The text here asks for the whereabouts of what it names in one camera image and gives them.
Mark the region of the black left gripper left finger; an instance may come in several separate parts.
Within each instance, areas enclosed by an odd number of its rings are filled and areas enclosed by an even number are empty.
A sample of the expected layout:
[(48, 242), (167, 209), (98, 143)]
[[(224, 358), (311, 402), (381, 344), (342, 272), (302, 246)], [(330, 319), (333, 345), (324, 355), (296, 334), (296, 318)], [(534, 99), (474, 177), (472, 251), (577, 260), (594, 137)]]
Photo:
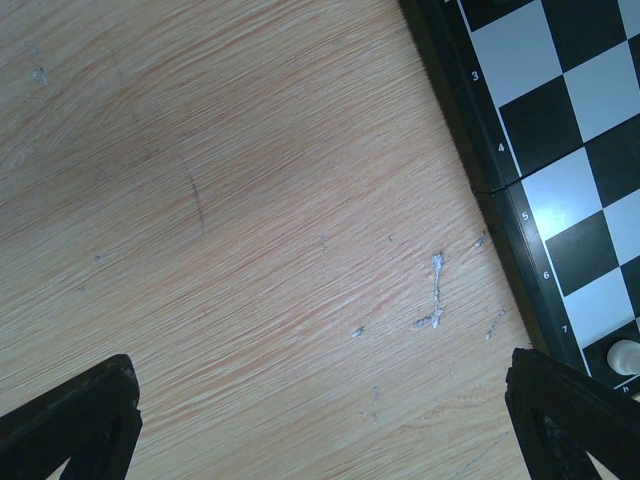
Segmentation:
[(1, 417), (1, 477), (124, 479), (143, 425), (130, 357), (116, 354)]

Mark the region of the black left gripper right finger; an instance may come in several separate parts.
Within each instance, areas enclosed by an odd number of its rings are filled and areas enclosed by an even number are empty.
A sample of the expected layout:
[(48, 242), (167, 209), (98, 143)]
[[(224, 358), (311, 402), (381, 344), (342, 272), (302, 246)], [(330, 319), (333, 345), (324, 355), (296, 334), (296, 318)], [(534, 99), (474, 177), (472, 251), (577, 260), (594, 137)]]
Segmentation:
[(516, 348), (505, 402), (532, 479), (639, 477), (639, 403), (536, 349)]

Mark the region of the black white chess board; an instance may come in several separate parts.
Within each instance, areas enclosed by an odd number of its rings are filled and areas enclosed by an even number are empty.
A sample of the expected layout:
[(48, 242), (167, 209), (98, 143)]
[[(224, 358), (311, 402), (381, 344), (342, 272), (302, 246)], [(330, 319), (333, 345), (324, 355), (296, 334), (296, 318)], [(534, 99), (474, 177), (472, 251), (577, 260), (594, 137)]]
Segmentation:
[(532, 343), (637, 396), (638, 3), (401, 9)]

